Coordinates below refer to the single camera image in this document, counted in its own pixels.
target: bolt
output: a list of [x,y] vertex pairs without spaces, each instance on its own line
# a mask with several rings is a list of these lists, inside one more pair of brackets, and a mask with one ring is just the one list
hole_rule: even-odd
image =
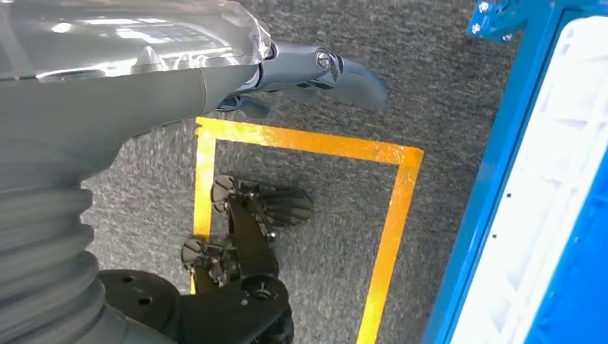
[[473,25],[473,27],[471,28],[471,32],[472,32],[473,34],[478,34],[478,33],[479,33],[479,31],[481,31],[481,25],[479,25],[479,24],[475,24],[475,25]]
[[481,4],[479,4],[479,13],[485,13],[488,11],[488,9],[490,9],[490,4],[483,1]]
[[317,64],[324,70],[329,68],[329,54],[326,52],[317,53]]

